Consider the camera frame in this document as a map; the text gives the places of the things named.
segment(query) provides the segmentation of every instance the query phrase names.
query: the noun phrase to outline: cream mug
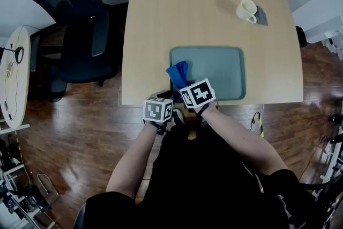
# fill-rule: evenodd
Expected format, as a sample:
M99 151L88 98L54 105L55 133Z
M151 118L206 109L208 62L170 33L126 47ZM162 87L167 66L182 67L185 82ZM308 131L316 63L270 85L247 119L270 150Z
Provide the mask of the cream mug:
M254 14L257 12L255 3L251 0L242 0L236 9L236 15L243 20L256 23L257 19Z

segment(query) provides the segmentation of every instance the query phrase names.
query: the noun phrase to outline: mug handle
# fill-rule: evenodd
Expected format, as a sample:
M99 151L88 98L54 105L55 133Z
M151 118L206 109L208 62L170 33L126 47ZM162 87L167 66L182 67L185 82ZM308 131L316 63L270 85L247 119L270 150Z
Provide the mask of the mug handle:
M257 19L256 17L252 14L250 18L247 19L247 21L251 22L251 23L256 23Z

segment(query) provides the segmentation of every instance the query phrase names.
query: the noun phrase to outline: white mug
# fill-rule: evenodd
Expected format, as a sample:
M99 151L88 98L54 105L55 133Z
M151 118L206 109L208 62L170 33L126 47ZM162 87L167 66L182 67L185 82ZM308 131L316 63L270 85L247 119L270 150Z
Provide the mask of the white mug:
M251 0L242 0L237 6L236 15L243 20L256 23L257 19L254 14L257 12L255 3Z

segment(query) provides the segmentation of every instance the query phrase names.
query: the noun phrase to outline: wooden floor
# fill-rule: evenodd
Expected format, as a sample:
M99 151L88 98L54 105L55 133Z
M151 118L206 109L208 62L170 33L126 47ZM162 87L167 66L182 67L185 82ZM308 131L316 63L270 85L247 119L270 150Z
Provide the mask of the wooden floor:
M265 138L297 177L307 182L313 176L304 171L320 139L332 133L327 116L341 108L343 62L320 44L301 49L301 56L303 102L226 106L221 111L248 128L253 114L261 112ZM69 85L65 97L55 104L28 102L26 120L31 127L18 132L24 162L32 178L48 174L61 193L53 205L61 228L72 228L86 199L105 190L114 167L143 127L141 115L141 108L121 106L120 72L102 88L94 83ZM148 186L160 143L158 136L139 198Z

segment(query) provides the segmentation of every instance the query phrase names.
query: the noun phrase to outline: wooden table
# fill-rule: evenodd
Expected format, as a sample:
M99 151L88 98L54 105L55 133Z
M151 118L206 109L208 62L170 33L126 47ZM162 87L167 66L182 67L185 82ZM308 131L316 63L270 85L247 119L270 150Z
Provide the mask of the wooden table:
M25 27L17 28L10 36L6 48L16 49L24 48L23 60L20 64L16 63L14 53L4 51L0 64L0 106L2 114L10 129L1 130L0 133L19 130L29 127L29 124L21 125L24 119L28 82L29 82L29 61L31 53L30 38ZM10 67L10 75L6 76L6 71Z
M141 105L169 89L169 51L176 46L237 46L244 52L247 94L222 105L302 101L302 63L287 0L253 0L268 26L238 19L241 0L130 0L122 104Z

